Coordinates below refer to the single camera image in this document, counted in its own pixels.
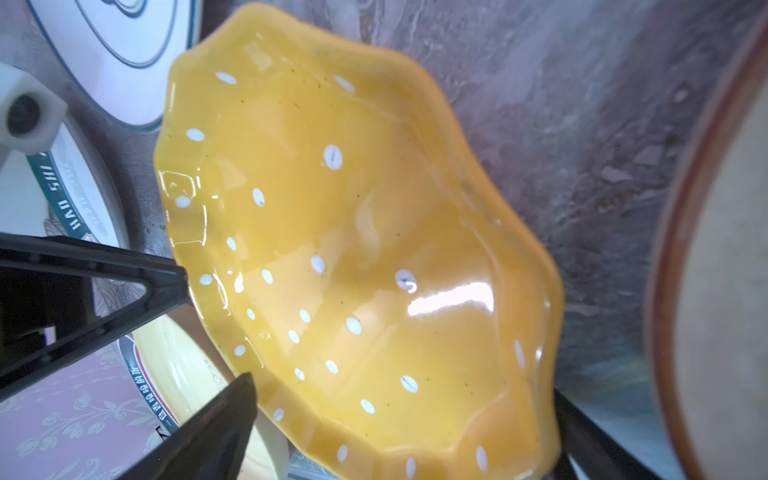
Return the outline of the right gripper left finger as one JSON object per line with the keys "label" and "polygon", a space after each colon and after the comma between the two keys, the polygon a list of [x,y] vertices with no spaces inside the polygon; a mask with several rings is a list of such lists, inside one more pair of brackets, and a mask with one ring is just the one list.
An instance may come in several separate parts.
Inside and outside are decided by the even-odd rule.
{"label": "right gripper left finger", "polygon": [[[97,311],[99,280],[136,299]],[[1,396],[7,398],[185,303],[173,260],[67,236],[1,236]]]}

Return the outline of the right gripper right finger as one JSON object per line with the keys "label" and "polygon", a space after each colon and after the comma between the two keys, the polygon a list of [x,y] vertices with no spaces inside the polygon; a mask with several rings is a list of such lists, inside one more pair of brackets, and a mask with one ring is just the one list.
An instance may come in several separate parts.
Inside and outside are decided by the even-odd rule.
{"label": "right gripper right finger", "polygon": [[121,477],[235,479],[256,417],[256,387],[244,373]]}

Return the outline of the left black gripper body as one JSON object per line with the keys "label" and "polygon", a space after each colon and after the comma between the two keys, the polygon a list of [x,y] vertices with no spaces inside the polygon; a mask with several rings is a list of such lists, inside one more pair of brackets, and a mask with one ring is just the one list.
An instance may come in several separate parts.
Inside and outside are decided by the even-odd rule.
{"label": "left black gripper body", "polygon": [[34,76],[1,63],[1,164],[13,151],[49,150],[67,111],[66,102]]}

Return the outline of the large green red rimmed plate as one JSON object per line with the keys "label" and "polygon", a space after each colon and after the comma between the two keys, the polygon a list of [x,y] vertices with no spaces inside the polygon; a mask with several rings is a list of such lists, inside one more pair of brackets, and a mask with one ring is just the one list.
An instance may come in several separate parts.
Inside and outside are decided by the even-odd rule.
{"label": "large green red rimmed plate", "polygon": [[135,340],[131,335],[126,335],[117,341],[117,348],[135,386],[159,421],[160,436],[162,438],[169,437],[179,429],[179,422],[168,408],[167,403],[162,399],[158,388],[152,382]]}

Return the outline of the pale yellow round plate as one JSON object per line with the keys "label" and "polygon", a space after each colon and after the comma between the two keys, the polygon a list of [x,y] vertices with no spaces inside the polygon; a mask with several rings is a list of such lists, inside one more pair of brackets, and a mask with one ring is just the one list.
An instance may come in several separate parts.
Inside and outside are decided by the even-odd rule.
{"label": "pale yellow round plate", "polygon": [[[182,305],[138,328],[133,339],[140,366],[180,425],[235,379],[190,305]],[[286,479],[288,473],[288,441],[259,412],[238,477]]]}

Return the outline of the yellow polka dot plate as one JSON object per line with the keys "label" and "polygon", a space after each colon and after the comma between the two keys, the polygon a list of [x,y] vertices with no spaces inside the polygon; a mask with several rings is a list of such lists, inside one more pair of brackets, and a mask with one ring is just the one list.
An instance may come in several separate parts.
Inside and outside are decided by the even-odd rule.
{"label": "yellow polka dot plate", "polygon": [[539,479],[564,288],[410,58],[250,3],[180,55],[154,167],[201,322],[342,479]]}

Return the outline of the small green lettered rim plate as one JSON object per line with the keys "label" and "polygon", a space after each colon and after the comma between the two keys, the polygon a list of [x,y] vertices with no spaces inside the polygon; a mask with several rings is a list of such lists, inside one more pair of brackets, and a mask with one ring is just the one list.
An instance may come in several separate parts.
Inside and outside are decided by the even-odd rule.
{"label": "small green lettered rim plate", "polygon": [[72,118],[45,152],[1,151],[1,231],[130,247],[114,181]]}

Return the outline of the beige plate brown rim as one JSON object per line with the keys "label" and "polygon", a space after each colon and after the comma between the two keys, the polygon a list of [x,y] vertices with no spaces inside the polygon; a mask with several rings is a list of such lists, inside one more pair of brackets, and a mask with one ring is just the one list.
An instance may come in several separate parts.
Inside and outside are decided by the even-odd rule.
{"label": "beige plate brown rim", "polygon": [[718,86],[680,166],[646,294],[647,351],[690,479],[767,475],[767,20]]}

